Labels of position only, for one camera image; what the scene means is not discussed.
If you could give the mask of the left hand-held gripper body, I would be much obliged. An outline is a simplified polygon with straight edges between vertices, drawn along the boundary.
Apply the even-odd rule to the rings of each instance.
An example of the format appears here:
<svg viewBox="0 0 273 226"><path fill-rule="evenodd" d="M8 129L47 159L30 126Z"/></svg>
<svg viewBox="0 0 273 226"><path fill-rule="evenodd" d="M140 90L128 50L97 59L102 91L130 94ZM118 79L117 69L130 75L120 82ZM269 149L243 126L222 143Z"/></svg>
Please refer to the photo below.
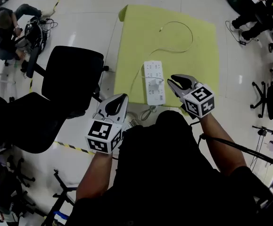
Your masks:
<svg viewBox="0 0 273 226"><path fill-rule="evenodd" d="M112 153L123 138L124 113L108 115L99 109L87 122L85 140L93 152Z"/></svg>

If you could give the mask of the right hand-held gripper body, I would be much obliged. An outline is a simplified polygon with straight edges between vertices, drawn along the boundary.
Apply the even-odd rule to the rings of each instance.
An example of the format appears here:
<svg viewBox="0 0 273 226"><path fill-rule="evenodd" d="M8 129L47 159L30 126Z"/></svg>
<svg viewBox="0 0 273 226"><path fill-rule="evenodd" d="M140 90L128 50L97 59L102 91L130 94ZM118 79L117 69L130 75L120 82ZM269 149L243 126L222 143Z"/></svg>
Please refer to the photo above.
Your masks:
<svg viewBox="0 0 273 226"><path fill-rule="evenodd" d="M207 84L198 83L195 88L181 98L186 112L203 118L215 108L214 93Z"/></svg>

